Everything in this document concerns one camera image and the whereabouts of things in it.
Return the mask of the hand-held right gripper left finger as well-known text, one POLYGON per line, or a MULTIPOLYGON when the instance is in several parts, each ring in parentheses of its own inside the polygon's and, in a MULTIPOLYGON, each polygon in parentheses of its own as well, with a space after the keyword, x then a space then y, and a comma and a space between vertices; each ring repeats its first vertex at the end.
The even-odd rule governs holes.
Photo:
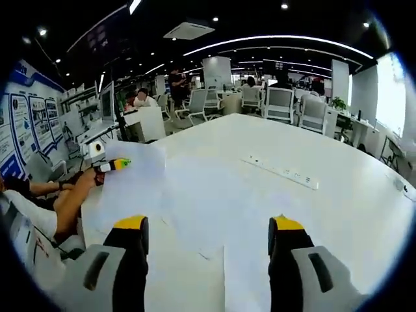
POLYGON ((57 305, 62 311, 144 311, 148 250, 149 222, 143 215, 117 221, 103 244, 64 250, 57 305))

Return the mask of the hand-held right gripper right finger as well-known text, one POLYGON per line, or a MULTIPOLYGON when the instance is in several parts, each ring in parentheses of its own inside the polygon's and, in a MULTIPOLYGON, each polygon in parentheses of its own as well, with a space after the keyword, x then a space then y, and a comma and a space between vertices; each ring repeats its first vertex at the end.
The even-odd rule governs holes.
POLYGON ((269 219, 268 255, 271 311, 356 311, 365 301, 349 269, 282 214, 269 219))

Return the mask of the person's left hand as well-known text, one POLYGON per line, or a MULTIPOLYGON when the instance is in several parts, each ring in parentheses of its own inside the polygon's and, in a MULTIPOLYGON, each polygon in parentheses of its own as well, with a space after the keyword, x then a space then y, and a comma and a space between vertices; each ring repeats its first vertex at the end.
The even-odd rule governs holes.
POLYGON ((95 168, 89 168, 80 176, 77 180, 74 190, 87 192, 91 188, 100 186, 104 183, 105 173, 96 170, 95 168))

